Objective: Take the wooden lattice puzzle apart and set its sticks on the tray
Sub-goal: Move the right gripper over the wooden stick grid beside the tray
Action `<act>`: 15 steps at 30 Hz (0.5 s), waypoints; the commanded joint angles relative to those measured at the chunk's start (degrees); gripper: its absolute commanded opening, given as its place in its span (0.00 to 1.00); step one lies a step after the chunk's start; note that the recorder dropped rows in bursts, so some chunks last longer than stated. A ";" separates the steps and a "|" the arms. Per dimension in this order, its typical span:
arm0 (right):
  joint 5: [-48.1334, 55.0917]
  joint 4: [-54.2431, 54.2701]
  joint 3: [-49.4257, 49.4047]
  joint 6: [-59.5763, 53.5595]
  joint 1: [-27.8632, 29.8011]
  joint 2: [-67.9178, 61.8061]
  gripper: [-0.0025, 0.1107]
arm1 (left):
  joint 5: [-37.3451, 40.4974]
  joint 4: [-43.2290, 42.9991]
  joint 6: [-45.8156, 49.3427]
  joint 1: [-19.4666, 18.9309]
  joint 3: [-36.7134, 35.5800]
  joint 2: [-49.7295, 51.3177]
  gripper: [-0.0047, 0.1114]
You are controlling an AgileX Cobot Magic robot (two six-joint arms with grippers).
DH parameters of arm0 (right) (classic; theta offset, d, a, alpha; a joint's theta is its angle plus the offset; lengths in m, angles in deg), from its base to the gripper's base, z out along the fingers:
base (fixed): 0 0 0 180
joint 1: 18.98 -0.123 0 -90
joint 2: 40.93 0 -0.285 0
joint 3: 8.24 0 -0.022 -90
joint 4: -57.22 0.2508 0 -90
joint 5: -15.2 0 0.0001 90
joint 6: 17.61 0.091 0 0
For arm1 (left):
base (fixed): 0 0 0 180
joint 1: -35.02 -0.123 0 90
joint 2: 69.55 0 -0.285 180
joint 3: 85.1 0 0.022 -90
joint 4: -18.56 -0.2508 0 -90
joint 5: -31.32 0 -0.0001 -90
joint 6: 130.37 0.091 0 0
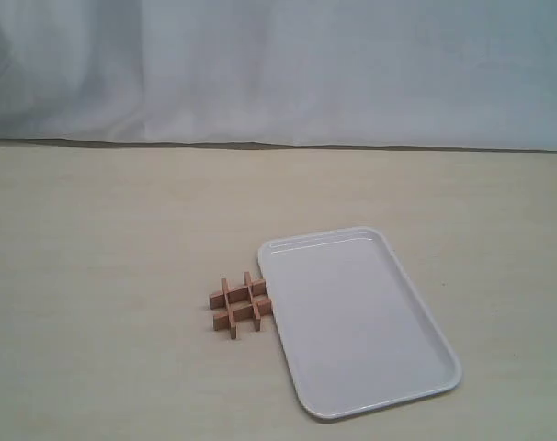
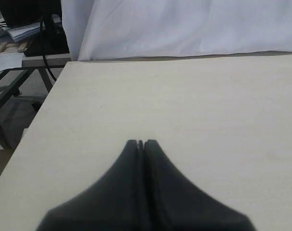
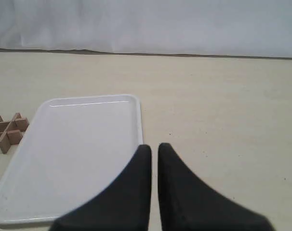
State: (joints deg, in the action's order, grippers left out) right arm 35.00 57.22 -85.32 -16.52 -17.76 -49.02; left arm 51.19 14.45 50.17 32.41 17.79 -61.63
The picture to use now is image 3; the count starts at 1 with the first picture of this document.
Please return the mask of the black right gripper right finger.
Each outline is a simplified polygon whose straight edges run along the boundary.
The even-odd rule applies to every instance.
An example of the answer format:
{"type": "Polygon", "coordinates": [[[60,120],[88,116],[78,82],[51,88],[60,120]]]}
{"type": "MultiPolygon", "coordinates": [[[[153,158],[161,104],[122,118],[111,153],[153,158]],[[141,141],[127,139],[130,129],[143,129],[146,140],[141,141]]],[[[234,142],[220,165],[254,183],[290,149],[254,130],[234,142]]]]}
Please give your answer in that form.
{"type": "Polygon", "coordinates": [[[164,231],[272,231],[269,220],[218,193],[169,143],[158,148],[158,197],[164,231]]]}

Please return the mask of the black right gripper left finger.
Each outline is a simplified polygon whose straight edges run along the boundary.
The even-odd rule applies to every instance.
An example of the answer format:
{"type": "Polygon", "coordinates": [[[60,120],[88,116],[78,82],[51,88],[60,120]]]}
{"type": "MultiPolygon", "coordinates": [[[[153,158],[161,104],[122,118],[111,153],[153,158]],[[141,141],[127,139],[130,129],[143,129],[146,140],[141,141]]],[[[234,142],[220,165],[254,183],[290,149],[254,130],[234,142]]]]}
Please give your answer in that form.
{"type": "Polygon", "coordinates": [[[115,180],[95,198],[59,217],[52,231],[146,231],[152,192],[152,152],[139,145],[115,180]]]}

